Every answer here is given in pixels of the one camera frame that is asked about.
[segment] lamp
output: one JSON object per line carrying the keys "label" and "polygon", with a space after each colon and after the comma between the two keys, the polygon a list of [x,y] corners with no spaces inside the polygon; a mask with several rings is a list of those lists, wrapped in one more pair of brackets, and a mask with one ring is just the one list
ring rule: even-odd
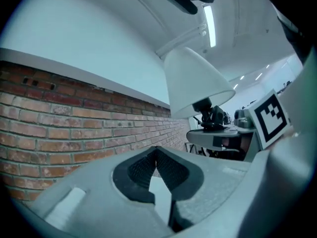
{"label": "lamp", "polygon": [[199,114],[195,104],[220,106],[235,95],[229,82],[208,61],[189,48],[176,48],[164,61],[171,116]]}

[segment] red brick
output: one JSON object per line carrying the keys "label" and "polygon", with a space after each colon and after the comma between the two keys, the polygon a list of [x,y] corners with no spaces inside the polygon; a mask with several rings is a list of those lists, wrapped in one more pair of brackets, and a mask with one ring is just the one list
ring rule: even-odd
{"label": "red brick", "polygon": [[98,152],[91,153],[76,153],[74,154],[74,162],[88,162],[92,160],[102,159],[114,154],[113,149],[102,150]]}
{"label": "red brick", "polygon": [[9,120],[0,119],[0,129],[8,131],[9,130]]}
{"label": "red brick", "polygon": [[133,127],[132,121],[115,121],[115,120],[105,120],[105,128],[129,128]]}
{"label": "red brick", "polygon": [[121,114],[121,113],[112,113],[112,119],[114,119],[114,120],[127,120],[127,115]]}
{"label": "red brick", "polygon": [[63,76],[59,76],[59,75],[53,75],[52,81],[63,84],[63,85],[68,85],[71,87],[74,86],[74,87],[86,88],[89,90],[93,87],[92,85],[90,85],[88,83],[81,82],[81,81],[74,80],[74,79],[67,78],[67,77],[63,77]]}
{"label": "red brick", "polygon": [[111,137],[111,129],[75,129],[71,133],[71,138],[104,138]]}
{"label": "red brick", "polygon": [[127,135],[130,135],[129,129],[114,129],[113,130],[113,136],[115,136],[115,137],[127,136]]}
{"label": "red brick", "polygon": [[0,102],[3,104],[11,105],[14,99],[14,95],[8,93],[1,93]]}
{"label": "red brick", "polygon": [[14,107],[8,107],[5,105],[0,105],[0,116],[7,117],[11,119],[18,119],[19,117],[19,109]]}
{"label": "red brick", "polygon": [[70,164],[69,154],[50,154],[50,163],[54,164]]}
{"label": "red brick", "polygon": [[155,121],[164,121],[164,118],[162,118],[162,117],[154,117],[154,120]]}
{"label": "red brick", "polygon": [[118,98],[118,99],[122,99],[122,100],[128,100],[128,96],[121,94],[121,93],[116,93],[116,92],[112,92],[111,93],[112,98]]}
{"label": "red brick", "polygon": [[103,147],[104,147],[103,140],[85,141],[85,149],[86,150],[102,149]]}
{"label": "red brick", "polygon": [[5,134],[5,133],[0,133],[0,144],[14,147],[16,145],[15,136]]}
{"label": "red brick", "polygon": [[158,124],[157,121],[145,121],[144,125],[145,126],[156,126]]}
{"label": "red brick", "polygon": [[103,121],[97,119],[84,119],[83,127],[84,128],[102,128]]}
{"label": "red brick", "polygon": [[45,71],[36,71],[33,78],[49,79],[51,74]]}
{"label": "red brick", "polygon": [[0,158],[6,159],[6,148],[0,147]]}
{"label": "red brick", "polygon": [[146,134],[147,138],[152,138],[152,137],[158,137],[159,136],[159,132],[149,132]]}
{"label": "red brick", "polygon": [[105,141],[106,147],[113,147],[118,145],[125,145],[135,142],[134,136],[111,138]]}
{"label": "red brick", "polygon": [[146,133],[146,132],[149,132],[149,128],[147,128],[147,127],[139,127],[139,128],[130,129],[131,135],[141,134],[141,133]]}
{"label": "red brick", "polygon": [[29,109],[33,111],[40,111],[40,112],[49,112],[51,109],[51,106],[49,103],[45,103],[42,101],[34,101],[26,98],[21,97],[15,97],[15,99],[12,102],[13,106]]}
{"label": "red brick", "polygon": [[149,145],[151,145],[151,141],[150,140],[145,140],[145,141],[141,141],[141,142],[132,144],[131,145],[131,149],[132,150],[141,149],[141,148],[147,147]]}
{"label": "red brick", "polygon": [[44,152],[74,152],[82,150],[81,142],[38,141],[38,150]]}
{"label": "red brick", "polygon": [[151,127],[149,127],[149,131],[150,132],[153,132],[153,131],[156,131],[157,129],[156,129],[156,127],[155,126],[151,126]]}
{"label": "red brick", "polygon": [[18,137],[17,146],[21,149],[35,150],[35,139]]}
{"label": "red brick", "polygon": [[40,100],[43,96],[43,91],[29,88],[29,89],[27,89],[25,96]]}
{"label": "red brick", "polygon": [[8,81],[20,84],[22,83],[24,76],[11,74],[8,78]]}
{"label": "red brick", "polygon": [[146,116],[140,116],[140,115],[127,115],[127,120],[147,120]]}
{"label": "red brick", "polygon": [[36,123],[38,120],[38,113],[32,111],[21,110],[20,112],[20,120],[26,122]]}
{"label": "red brick", "polygon": [[155,143],[157,143],[157,142],[159,142],[159,141],[160,141],[160,140],[159,140],[158,137],[155,137],[155,138],[152,138],[152,139],[151,139],[152,144],[155,144]]}
{"label": "red brick", "polygon": [[100,110],[73,108],[73,116],[87,118],[111,119],[111,113]]}
{"label": "red brick", "polygon": [[116,149],[115,149],[115,152],[117,154],[125,153],[128,151],[131,151],[130,145],[119,146],[119,147],[116,147]]}
{"label": "red brick", "polygon": [[141,115],[142,114],[142,110],[141,109],[132,109],[132,113],[136,114],[136,115]]}
{"label": "red brick", "polygon": [[41,192],[39,192],[39,191],[28,191],[27,194],[28,194],[29,199],[31,201],[34,201],[41,194]]}
{"label": "red brick", "polygon": [[119,97],[119,96],[112,96],[112,103],[116,104],[116,105],[120,105],[120,106],[125,106],[125,99]]}
{"label": "red brick", "polygon": [[153,104],[145,104],[145,110],[153,111],[154,110],[154,105]]}
{"label": "red brick", "polygon": [[134,102],[134,101],[127,101],[126,106],[132,107],[132,108],[137,108],[137,109],[145,109],[144,104],[141,104],[139,102]]}
{"label": "red brick", "polygon": [[17,164],[7,163],[3,160],[0,162],[0,171],[7,174],[19,175],[19,167]]}
{"label": "red brick", "polygon": [[146,111],[146,110],[142,110],[142,114],[144,114],[145,116],[155,116],[156,115],[154,112]]}
{"label": "red brick", "polygon": [[41,173],[43,177],[64,177],[80,166],[70,167],[41,167]]}
{"label": "red brick", "polygon": [[20,164],[20,173],[22,176],[26,177],[39,177],[39,167],[37,166],[27,166]]}
{"label": "red brick", "polygon": [[0,79],[8,80],[9,77],[10,77],[10,73],[9,72],[0,71]]}
{"label": "red brick", "polygon": [[57,88],[57,92],[61,93],[61,94],[74,95],[75,94],[75,89],[70,88],[68,86],[59,85],[58,88]]}
{"label": "red brick", "polygon": [[131,113],[131,108],[112,105],[112,104],[104,104],[103,109],[106,111],[113,111],[113,112],[120,112],[120,113]]}
{"label": "red brick", "polygon": [[139,134],[139,135],[136,135],[135,137],[136,137],[137,141],[142,141],[142,140],[147,139],[145,134]]}
{"label": "red brick", "polygon": [[45,164],[45,155],[8,149],[8,159],[17,162]]}
{"label": "red brick", "polygon": [[16,95],[24,95],[26,92],[25,86],[21,85],[13,85],[9,82],[0,82],[0,90],[7,92],[7,93],[12,93]]}
{"label": "red brick", "polygon": [[34,74],[34,69],[15,63],[7,63],[3,70],[10,73],[22,74],[26,76],[32,76]]}
{"label": "red brick", "polygon": [[57,115],[69,116],[70,115],[70,107],[58,105],[58,104],[52,104],[51,113],[57,114]]}
{"label": "red brick", "polygon": [[34,136],[34,137],[45,137],[46,136],[46,128],[20,123],[20,122],[11,122],[11,130],[12,132]]}
{"label": "red brick", "polygon": [[144,126],[144,122],[142,122],[142,121],[135,121],[135,122],[134,122],[134,126],[136,126],[136,127],[143,127],[143,126]]}
{"label": "red brick", "polygon": [[23,190],[8,188],[8,193],[11,197],[16,199],[27,199],[25,191]]}
{"label": "red brick", "polygon": [[49,129],[49,138],[53,139],[69,139],[69,129]]}
{"label": "red brick", "polygon": [[156,126],[156,129],[157,129],[157,130],[168,129],[168,128],[169,128],[168,125]]}
{"label": "red brick", "polygon": [[81,127],[81,119],[40,114],[40,124],[60,127]]}
{"label": "red brick", "polygon": [[14,186],[14,180],[13,180],[12,176],[7,176],[5,174],[1,174],[0,178],[4,184],[9,185],[9,186]]}
{"label": "red brick", "polygon": [[85,100],[84,107],[91,109],[103,109],[103,103],[100,101]]}
{"label": "red brick", "polygon": [[43,96],[43,100],[50,102],[57,102],[61,104],[71,105],[71,106],[81,106],[82,100],[76,99],[74,97],[64,96],[57,93],[46,92]]}
{"label": "red brick", "polygon": [[37,87],[44,90],[51,90],[52,83],[39,81],[39,83],[37,84]]}
{"label": "red brick", "polygon": [[167,133],[172,132],[172,130],[173,130],[173,129],[164,129],[164,130],[160,130],[159,133],[160,133],[161,135],[164,135],[164,134],[167,134]]}
{"label": "red brick", "polygon": [[14,183],[15,186],[19,188],[46,189],[53,185],[54,181],[44,179],[14,178]]}
{"label": "red brick", "polygon": [[167,140],[164,139],[164,140],[162,140],[160,143],[161,143],[161,145],[165,145],[165,144],[167,143]]}
{"label": "red brick", "polygon": [[26,79],[25,85],[27,85],[27,86],[32,86],[33,79],[32,79],[32,78],[29,78],[29,77],[25,77],[25,79]]}
{"label": "red brick", "polygon": [[94,93],[94,92],[89,92],[89,91],[81,91],[77,90],[76,96],[85,98],[85,99],[90,99],[90,100],[95,100],[95,101],[102,101],[102,102],[111,102],[111,97],[107,93]]}
{"label": "red brick", "polygon": [[163,109],[162,109],[162,107],[156,107],[156,106],[154,106],[154,107],[153,107],[153,111],[156,112],[156,113],[162,113]]}

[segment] ceiling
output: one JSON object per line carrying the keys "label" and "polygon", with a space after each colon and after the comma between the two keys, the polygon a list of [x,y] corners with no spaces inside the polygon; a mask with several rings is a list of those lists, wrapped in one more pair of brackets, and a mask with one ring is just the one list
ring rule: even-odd
{"label": "ceiling", "polygon": [[202,3],[189,15],[166,0],[93,0],[132,27],[162,60],[177,46],[205,57],[227,80],[262,69],[294,53],[268,0],[216,0],[216,46],[209,47]]}
{"label": "ceiling", "polygon": [[242,80],[240,80],[241,76],[234,78],[230,81],[230,85],[232,87],[234,87],[236,84],[238,84],[238,86],[236,87],[236,92],[240,92],[243,91],[251,86],[254,86],[256,84],[261,83],[261,81],[265,78],[266,74],[269,71],[272,70],[276,70],[279,68],[282,68],[283,65],[287,62],[288,58],[283,58],[275,63],[271,63],[271,64],[267,64],[265,67],[256,70],[256,71],[252,71],[249,74],[243,75],[244,78]]}

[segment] white wall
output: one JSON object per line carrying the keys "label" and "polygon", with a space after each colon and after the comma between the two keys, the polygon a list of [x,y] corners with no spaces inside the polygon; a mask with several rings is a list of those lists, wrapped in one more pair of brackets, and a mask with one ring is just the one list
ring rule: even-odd
{"label": "white wall", "polygon": [[231,119],[234,120],[234,113],[237,109],[247,107],[250,102],[259,100],[265,95],[265,91],[261,84],[257,84],[247,88],[241,92],[237,92],[235,96],[220,107],[228,112]]}
{"label": "white wall", "polygon": [[[92,84],[97,75],[169,104],[162,61],[132,29],[88,0],[24,0],[0,47],[78,68],[51,72]],[[97,86],[109,89],[100,81]]]}
{"label": "white wall", "polygon": [[276,92],[284,88],[288,81],[294,81],[302,70],[302,64],[296,55],[290,56],[286,63],[272,68],[262,79],[265,93],[272,89]]}
{"label": "white wall", "polygon": [[293,54],[287,59],[287,63],[290,66],[291,71],[293,72],[294,76],[297,77],[299,73],[303,70],[302,62],[299,60],[296,54]]}

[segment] brick wall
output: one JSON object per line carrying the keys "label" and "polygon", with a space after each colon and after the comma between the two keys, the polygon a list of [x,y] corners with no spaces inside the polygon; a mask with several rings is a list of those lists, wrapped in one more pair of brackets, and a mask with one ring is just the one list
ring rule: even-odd
{"label": "brick wall", "polygon": [[22,202],[91,160],[185,150],[188,120],[168,109],[22,65],[1,61],[0,72],[0,174]]}

